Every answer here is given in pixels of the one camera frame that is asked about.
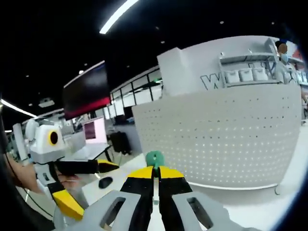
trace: black ceiling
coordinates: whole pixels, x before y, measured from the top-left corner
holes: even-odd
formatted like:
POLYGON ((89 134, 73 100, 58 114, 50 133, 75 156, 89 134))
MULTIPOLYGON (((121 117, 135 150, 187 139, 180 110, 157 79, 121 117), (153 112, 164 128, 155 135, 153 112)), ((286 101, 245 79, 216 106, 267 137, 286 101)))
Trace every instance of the black ceiling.
MULTIPOLYGON (((102 60, 113 89, 157 65, 157 55, 174 47, 237 35, 286 37, 280 17, 268 13, 276 3, 206 0, 139 0, 106 35, 99 34, 124 2, 25 1, 7 7, 2 97, 39 115, 61 108, 63 85, 102 60), (55 106, 38 107, 44 97, 53 98, 55 106)), ((28 118, 8 108, 3 112, 6 129, 28 118)))

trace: yellow circle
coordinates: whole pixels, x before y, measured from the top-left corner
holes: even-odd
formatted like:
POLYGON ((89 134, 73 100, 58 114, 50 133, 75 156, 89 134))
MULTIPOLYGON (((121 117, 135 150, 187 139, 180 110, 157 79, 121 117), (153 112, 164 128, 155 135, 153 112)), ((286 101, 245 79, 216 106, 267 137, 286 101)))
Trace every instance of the yellow circle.
POLYGON ((49 142, 49 144, 51 145, 51 146, 55 146, 56 144, 57 144, 57 142, 58 142, 58 133, 56 132, 56 131, 50 131, 49 133, 48 133, 48 142, 49 142), (53 142, 52 141, 52 136, 54 136, 56 134, 56 141, 55 142, 53 142))

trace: black cable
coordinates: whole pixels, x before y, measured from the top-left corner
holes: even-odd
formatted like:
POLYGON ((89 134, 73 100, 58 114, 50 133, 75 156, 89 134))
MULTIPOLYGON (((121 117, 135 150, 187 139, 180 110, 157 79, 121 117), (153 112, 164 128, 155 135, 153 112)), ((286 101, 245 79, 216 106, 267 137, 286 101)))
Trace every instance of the black cable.
POLYGON ((14 171, 14 169, 13 169, 13 167, 12 167, 10 161, 9 161, 7 152, 5 152, 5 156, 6 156, 6 160, 7 160, 8 164, 9 164, 9 166, 10 166, 10 168, 11 168, 11 170, 12 170, 12 172, 13 172, 15 178, 16 178, 16 180, 18 180, 19 183, 21 184, 21 186, 22 186, 21 188, 22 188, 22 189, 25 191, 25 193, 31 198, 31 200, 37 205, 37 207, 39 207, 39 208, 40 208, 42 211, 44 211, 47 215, 49 215, 49 216, 51 216, 51 217, 53 218, 53 216, 52 216, 49 212, 47 212, 45 209, 43 209, 41 206, 39 206, 38 203, 37 203, 37 202, 30 196, 30 194, 26 191, 26 189, 24 188, 22 182, 19 180, 17 174, 15 173, 15 171, 14 171))

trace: white floor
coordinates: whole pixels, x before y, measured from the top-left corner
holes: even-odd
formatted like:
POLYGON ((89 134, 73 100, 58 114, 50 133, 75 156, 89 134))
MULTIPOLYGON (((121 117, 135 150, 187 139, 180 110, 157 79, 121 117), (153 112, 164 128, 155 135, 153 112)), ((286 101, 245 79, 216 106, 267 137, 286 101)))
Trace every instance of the white floor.
MULTIPOLYGON (((124 156, 121 160, 121 165, 126 163, 133 156, 124 156)), ((120 155, 116 154, 115 162, 119 163, 120 155)), ((290 166, 285 174, 285 177, 276 195, 274 188, 253 190, 253 191, 226 191, 206 189, 198 186, 191 186, 194 191, 200 191, 211 198, 224 204, 228 209, 230 218, 239 223, 243 227, 254 227, 263 231, 271 230, 271 228, 281 219, 285 211, 290 206, 292 200, 296 196, 299 187, 301 186, 304 174, 308 167, 308 125, 302 126, 300 136, 295 150, 295 155, 290 163, 290 166)), ((87 184, 96 177, 93 175, 83 179, 83 184, 87 184)), ((26 201, 31 207, 46 215, 26 196, 25 192, 19 189, 26 201)), ((43 207, 47 212, 53 215, 54 204, 44 195, 29 193, 35 201, 43 207)))

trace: green object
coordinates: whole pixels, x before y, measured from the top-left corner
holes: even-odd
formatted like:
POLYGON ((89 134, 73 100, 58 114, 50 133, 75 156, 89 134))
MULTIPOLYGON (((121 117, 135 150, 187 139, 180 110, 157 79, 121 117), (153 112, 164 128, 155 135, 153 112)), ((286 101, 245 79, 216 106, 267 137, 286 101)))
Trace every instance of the green object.
POLYGON ((146 165, 153 166, 153 168, 158 171, 159 166, 165 165, 165 158, 164 155, 160 151, 151 151, 149 152, 146 157, 146 165))

